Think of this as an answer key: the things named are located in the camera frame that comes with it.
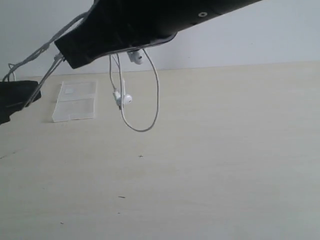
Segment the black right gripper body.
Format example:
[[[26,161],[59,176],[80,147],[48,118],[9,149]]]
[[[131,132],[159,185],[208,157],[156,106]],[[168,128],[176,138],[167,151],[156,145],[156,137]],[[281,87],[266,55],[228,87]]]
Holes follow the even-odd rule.
[[[135,47],[132,51],[136,51],[167,43],[180,31],[255,3],[254,0],[98,0],[88,16],[139,15],[138,36],[132,44]]]

